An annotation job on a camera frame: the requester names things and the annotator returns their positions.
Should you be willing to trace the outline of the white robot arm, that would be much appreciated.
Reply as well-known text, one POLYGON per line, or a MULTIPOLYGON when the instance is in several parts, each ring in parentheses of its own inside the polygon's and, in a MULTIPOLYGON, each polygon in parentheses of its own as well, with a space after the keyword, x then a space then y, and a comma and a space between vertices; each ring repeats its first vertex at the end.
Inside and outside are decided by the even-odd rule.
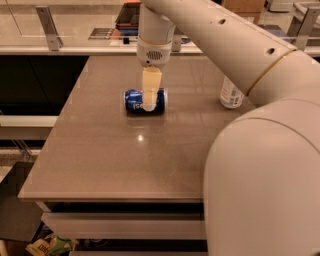
POLYGON ((212 0, 141 2, 141 47, 177 26, 255 106, 208 153, 209 256, 319 256, 318 62, 212 0))

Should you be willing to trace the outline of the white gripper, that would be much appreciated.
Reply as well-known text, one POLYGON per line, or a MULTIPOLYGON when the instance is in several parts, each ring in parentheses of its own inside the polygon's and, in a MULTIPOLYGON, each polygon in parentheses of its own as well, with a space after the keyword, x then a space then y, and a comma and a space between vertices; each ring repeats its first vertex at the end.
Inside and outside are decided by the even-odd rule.
POLYGON ((156 107, 157 93, 162 79, 162 69, 169 61, 172 43, 155 44, 138 38, 137 57, 146 67, 142 72, 143 109, 151 112, 156 107))

